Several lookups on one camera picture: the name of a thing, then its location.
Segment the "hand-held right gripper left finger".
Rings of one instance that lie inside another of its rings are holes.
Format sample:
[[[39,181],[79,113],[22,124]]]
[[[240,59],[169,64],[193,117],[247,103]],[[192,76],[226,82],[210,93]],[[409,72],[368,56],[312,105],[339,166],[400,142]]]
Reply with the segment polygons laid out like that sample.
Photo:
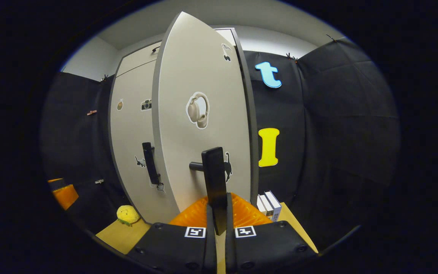
[[[171,224],[154,223],[127,256],[150,274],[215,274],[212,209],[204,196]]]

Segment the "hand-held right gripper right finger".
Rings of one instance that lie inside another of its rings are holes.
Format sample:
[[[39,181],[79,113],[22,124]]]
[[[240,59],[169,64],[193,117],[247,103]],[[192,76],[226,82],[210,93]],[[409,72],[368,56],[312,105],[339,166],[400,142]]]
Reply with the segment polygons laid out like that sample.
[[[235,228],[234,212],[232,193],[227,193],[226,273],[292,274],[319,257],[289,222]]]

